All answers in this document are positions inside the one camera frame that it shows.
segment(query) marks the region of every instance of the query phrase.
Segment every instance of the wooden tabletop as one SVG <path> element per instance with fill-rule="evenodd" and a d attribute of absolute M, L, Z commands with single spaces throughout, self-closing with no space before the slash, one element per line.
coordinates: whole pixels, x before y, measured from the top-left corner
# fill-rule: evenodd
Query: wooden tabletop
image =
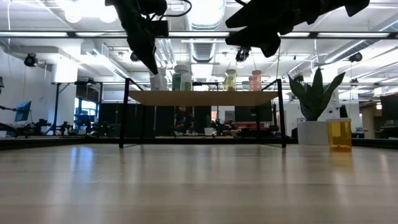
<path fill-rule="evenodd" d="M 276 91 L 130 91 L 146 106 L 261 106 L 278 96 Z"/>

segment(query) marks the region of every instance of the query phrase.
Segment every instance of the ceiling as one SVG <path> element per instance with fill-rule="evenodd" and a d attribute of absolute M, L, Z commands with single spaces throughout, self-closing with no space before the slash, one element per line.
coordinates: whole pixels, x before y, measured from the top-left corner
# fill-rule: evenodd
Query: ceiling
<path fill-rule="evenodd" d="M 167 14 L 181 13 L 183 5 L 178 0 L 168 0 L 169 8 Z M 234 0 L 227 0 L 224 20 L 232 16 L 241 6 Z M 294 31 L 379 31 L 385 24 L 391 21 L 398 21 L 398 0 L 372 0 L 368 8 L 359 12 L 353 17 L 348 17 L 346 11 L 341 8 L 333 12 L 320 16 L 312 25 L 299 24 Z M 170 30 L 187 30 L 184 17 L 168 18 Z M 108 31 L 122 30 L 119 20 L 111 23 L 102 22 L 95 17 L 84 17 L 80 22 L 69 23 L 65 19 L 65 12 L 59 8 L 57 1 L 39 0 L 20 0 L 10 2 L 0 0 L 0 30 L 77 30 L 77 31 Z M 220 30 L 228 30 L 223 23 Z M 237 68 L 234 61 L 237 47 L 228 46 L 217 40 L 216 53 L 208 65 L 210 71 L 203 75 L 209 80 L 223 80 L 223 74 L 228 68 L 235 68 L 238 71 L 238 81 L 248 79 L 251 71 L 262 70 L 263 80 L 272 81 L 276 77 L 285 77 L 290 72 L 302 73 L 306 82 L 311 82 L 311 74 L 314 67 L 311 62 L 321 62 L 324 56 L 335 52 L 343 46 L 352 43 L 352 40 L 322 39 L 322 40 L 282 40 L 278 54 L 265 58 L 259 49 L 252 49 L 251 56 L 245 61 L 243 67 Z M 165 58 L 172 54 L 176 63 L 192 63 L 189 44 L 187 39 L 171 39 L 171 51 L 159 49 Z M 95 45 L 104 44 L 109 49 L 110 59 L 121 69 L 132 76 L 138 82 L 148 82 L 149 74 L 146 67 L 141 62 L 132 62 L 129 59 L 128 44 L 122 39 L 95 39 Z M 79 73 L 79 75 L 92 76 L 100 81 L 121 81 L 115 78 L 109 70 L 97 63 L 92 63 L 88 57 L 81 54 L 82 40 L 71 39 L 12 39 L 11 46 L 54 46 L 62 49 L 66 53 L 80 60 L 90 69 Z M 377 71 L 381 67 L 397 62 L 398 40 L 383 40 L 361 50 L 363 60 L 359 63 L 339 61 L 331 65 L 324 66 L 326 80 L 331 80 L 337 73 L 346 72 L 344 82 L 349 82 L 353 77 Z M 380 72 L 369 76 L 361 82 L 371 83 L 386 80 L 386 78 L 398 75 L 398 69 L 392 67 L 388 72 Z"/>

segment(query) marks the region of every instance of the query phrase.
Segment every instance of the yellow container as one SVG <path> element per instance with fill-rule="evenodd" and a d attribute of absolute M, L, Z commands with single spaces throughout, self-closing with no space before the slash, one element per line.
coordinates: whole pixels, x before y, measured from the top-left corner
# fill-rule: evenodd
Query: yellow container
<path fill-rule="evenodd" d="M 329 147 L 332 152 L 351 152 L 351 119 L 327 119 Z"/>

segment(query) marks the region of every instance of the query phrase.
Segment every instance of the ceiling duct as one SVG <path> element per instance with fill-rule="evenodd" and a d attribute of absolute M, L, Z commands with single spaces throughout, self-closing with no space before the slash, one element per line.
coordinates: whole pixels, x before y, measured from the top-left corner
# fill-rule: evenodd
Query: ceiling duct
<path fill-rule="evenodd" d="M 398 31 L 398 15 L 393 16 L 392 18 L 384 21 L 382 24 L 379 24 L 375 29 L 371 31 L 379 31 L 379 32 L 397 32 Z M 350 43 L 340 47 L 338 50 L 328 54 L 324 61 L 326 64 L 331 64 L 348 58 L 349 56 L 363 50 L 380 40 L 354 40 Z"/>
<path fill-rule="evenodd" d="M 223 25 L 226 0 L 191 0 L 192 10 L 186 15 L 186 24 L 192 31 L 214 31 Z M 210 62 L 216 44 L 190 43 L 193 59 L 199 63 Z"/>

